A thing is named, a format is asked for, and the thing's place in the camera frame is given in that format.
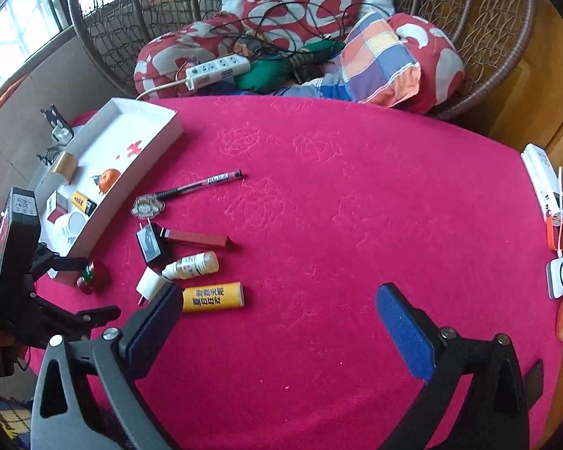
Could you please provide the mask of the person left forearm sleeve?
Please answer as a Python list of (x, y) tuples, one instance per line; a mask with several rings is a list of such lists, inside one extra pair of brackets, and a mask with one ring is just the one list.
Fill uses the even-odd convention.
[(0, 449), (31, 448), (32, 401), (0, 395)]

